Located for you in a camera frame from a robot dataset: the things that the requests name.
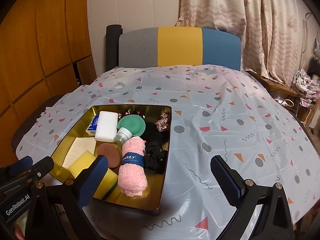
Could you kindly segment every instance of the gold tray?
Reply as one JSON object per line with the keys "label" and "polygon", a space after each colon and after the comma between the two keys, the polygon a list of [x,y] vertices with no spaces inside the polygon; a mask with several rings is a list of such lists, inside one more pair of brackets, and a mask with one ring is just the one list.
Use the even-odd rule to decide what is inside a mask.
{"label": "gold tray", "polygon": [[[70,149],[73,141],[76,137],[90,137],[86,133],[86,128],[90,124],[93,117],[98,114],[100,111],[109,111],[109,112],[116,112],[122,113],[126,109],[130,108],[131,110],[139,110],[146,116],[147,121],[156,122],[159,118],[161,113],[165,112],[169,114],[170,121],[172,110],[170,106],[152,106],[152,105],[101,105],[101,106],[93,106],[91,107],[79,120],[78,122],[71,128],[71,130],[66,134],[64,139],[58,145],[56,150],[52,154],[52,159],[54,161],[54,168],[50,172],[56,179],[60,182],[64,182],[65,180],[74,177],[68,171],[68,169],[63,168],[62,164],[64,159]],[[96,148],[94,151],[94,155],[97,156],[97,148],[103,142],[97,141]],[[120,159],[122,159],[121,154],[121,146],[116,143],[111,143],[116,146],[119,150]],[[169,153],[169,144],[166,143],[163,148],[168,150]],[[119,167],[111,169],[113,172],[118,174]],[[139,213],[145,213],[150,215],[158,215],[160,212],[160,201],[161,195],[164,185],[164,174],[156,174],[154,171],[149,169],[145,169],[145,174],[148,181],[148,187],[143,191],[142,196],[135,196],[135,197],[128,197],[125,194],[121,193],[119,187],[116,186],[113,191],[107,196],[105,201],[108,203],[116,204],[119,207],[123,208],[130,208],[131,211],[136,211]]]}

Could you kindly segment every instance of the gray fabric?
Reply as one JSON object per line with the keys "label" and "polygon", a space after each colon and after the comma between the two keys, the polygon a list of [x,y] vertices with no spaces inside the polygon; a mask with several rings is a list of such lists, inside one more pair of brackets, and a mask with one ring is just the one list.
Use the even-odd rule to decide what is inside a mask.
{"label": "gray fabric", "polygon": [[158,27],[124,33],[119,39],[119,67],[158,66]]}

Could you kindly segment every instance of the blue fabric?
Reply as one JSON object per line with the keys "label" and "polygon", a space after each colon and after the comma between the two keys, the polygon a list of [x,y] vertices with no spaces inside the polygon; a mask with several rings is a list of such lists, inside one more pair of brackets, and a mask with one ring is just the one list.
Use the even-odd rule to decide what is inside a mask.
{"label": "blue fabric", "polygon": [[230,33],[202,28],[202,64],[240,70],[241,41]]}

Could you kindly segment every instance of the wooden panel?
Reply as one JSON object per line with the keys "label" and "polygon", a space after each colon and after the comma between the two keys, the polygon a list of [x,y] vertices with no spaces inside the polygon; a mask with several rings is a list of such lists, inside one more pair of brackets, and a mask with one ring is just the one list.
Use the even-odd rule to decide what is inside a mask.
{"label": "wooden panel", "polygon": [[10,105],[4,88],[3,79],[0,76],[0,114]]}
{"label": "wooden panel", "polygon": [[36,0],[36,28],[44,74],[47,76],[71,63],[65,0]]}
{"label": "wooden panel", "polygon": [[66,0],[66,20],[72,62],[91,55],[87,0]]}
{"label": "wooden panel", "polygon": [[20,98],[13,106],[18,117],[23,122],[34,110],[50,97],[51,95],[47,84],[45,81],[42,81]]}
{"label": "wooden panel", "polygon": [[43,77],[36,42],[36,0],[17,0],[0,25],[0,66],[11,101]]}
{"label": "wooden panel", "polygon": [[83,85],[90,85],[97,78],[92,56],[77,62],[77,67]]}
{"label": "wooden panel", "polygon": [[0,123],[2,126],[2,129],[0,129],[0,167],[4,167],[18,160],[15,153],[13,153],[11,139],[12,135],[20,126],[20,121],[11,107],[0,117]]}
{"label": "wooden panel", "polygon": [[47,83],[52,96],[70,93],[78,87],[72,65],[63,68],[48,77]]}

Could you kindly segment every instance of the blue gripper pad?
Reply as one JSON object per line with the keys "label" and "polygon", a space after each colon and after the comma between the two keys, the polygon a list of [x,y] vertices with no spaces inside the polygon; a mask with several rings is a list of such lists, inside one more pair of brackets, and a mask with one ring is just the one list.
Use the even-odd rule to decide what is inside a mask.
{"label": "blue gripper pad", "polygon": [[108,170],[108,159],[99,155],[89,168],[75,179],[73,194],[80,208],[87,206]]}
{"label": "blue gripper pad", "polygon": [[245,192],[242,177],[232,170],[220,155],[212,157],[210,168],[229,204],[239,208]]}

